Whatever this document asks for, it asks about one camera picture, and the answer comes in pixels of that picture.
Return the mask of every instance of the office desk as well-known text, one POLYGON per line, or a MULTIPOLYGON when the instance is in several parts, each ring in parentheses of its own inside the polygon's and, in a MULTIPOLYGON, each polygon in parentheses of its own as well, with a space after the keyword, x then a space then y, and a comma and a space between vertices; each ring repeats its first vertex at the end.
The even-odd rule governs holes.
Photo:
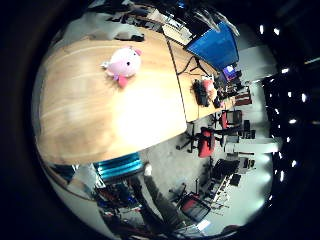
MULTIPOLYGON (((172 49, 172 54, 176 64, 177 72, 180 72, 185 68, 186 64, 188 63, 188 60, 193 55, 183 50, 182 45, 171 40, 169 41, 169 43, 172 49)), ((212 73, 213 75, 217 74, 216 71, 205 62, 200 61, 200 63, 207 73, 209 74, 212 73)), ((189 70, 195 66, 196 66, 196 62, 192 60, 191 63, 189 64, 189 67, 186 69, 185 73, 182 73, 179 75, 179 83, 180 83, 187 122, 197 120, 199 118, 208 116, 215 112, 229 109, 235 103, 235 98, 232 97, 224 101, 224 105, 225 105, 224 108, 215 108, 212 103, 210 103, 209 107, 199 106, 197 104, 194 92, 191 90, 192 82, 194 81, 194 79, 201 79, 201 75, 204 75, 205 73, 201 69, 197 68, 192 72, 192 74, 195 74, 195 75, 190 75, 188 73, 189 70)))
POLYGON ((75 42, 52 54, 40 104, 42 158, 56 164, 98 162, 145 149, 187 126, 166 39, 141 28, 144 42, 75 42), (132 45, 142 50, 140 71, 120 89, 101 62, 132 45))

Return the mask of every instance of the ceiling light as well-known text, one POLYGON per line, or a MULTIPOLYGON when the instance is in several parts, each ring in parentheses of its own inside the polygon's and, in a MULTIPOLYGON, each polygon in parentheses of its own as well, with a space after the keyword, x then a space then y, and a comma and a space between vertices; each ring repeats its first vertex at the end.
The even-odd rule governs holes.
POLYGON ((281 69, 281 73, 287 73, 287 72, 289 72, 289 68, 283 68, 283 69, 281 69))
POLYGON ((273 29, 273 32, 274 32, 276 35, 279 36, 279 34, 280 34, 280 29, 279 29, 279 28, 274 28, 274 29, 273 29))
POLYGON ((289 123, 290 123, 290 124, 295 124, 296 122, 297 122, 297 120, 294 119, 294 118, 289 120, 289 123))
POLYGON ((200 223, 198 223, 197 228, 202 231, 203 229, 205 229, 206 227, 208 227, 210 225, 210 221, 203 219, 200 223))
POLYGON ((297 161, 296 160, 293 160, 292 162, 291 162, 291 167, 295 167, 297 165, 297 161))
POLYGON ((280 182, 283 182, 284 179, 284 171, 280 172, 280 182))
POLYGON ((306 102, 307 100, 307 95, 305 95, 304 93, 301 94, 301 100, 302 102, 306 102))
POLYGON ((263 27, 263 25, 260 25, 259 30, 260 30, 260 33, 263 34, 263 32, 264 32, 264 27, 263 27))
POLYGON ((314 59, 311 59, 309 61, 304 62, 304 64, 310 64, 310 63, 313 63, 313 62, 317 62, 319 60, 320 60, 320 57, 317 57, 317 58, 314 58, 314 59))

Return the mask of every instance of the blue bin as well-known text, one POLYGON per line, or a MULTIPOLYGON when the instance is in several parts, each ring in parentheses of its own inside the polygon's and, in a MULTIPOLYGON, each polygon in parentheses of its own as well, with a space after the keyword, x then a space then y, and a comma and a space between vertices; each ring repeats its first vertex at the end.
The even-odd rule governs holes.
POLYGON ((94 166, 104 182, 129 177, 143 169, 143 163, 138 153, 94 163, 94 166))

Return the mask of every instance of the pink stuffed toy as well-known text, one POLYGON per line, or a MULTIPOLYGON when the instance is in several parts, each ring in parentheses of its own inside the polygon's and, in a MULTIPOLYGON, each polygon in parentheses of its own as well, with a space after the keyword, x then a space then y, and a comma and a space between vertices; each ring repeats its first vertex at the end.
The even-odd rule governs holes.
POLYGON ((141 51, 132 47, 124 47, 113 53, 109 62, 103 62, 101 66, 106 69, 109 76, 118 81, 121 88, 128 83, 128 77, 136 74, 141 65, 141 51))

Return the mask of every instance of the blue screen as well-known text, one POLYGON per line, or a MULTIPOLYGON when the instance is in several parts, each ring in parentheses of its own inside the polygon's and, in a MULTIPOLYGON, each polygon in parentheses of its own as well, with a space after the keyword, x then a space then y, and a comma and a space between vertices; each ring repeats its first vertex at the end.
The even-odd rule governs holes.
POLYGON ((238 49, 233 33, 224 22, 218 24, 220 32, 210 29, 186 49, 214 68, 223 68, 239 61, 238 49))

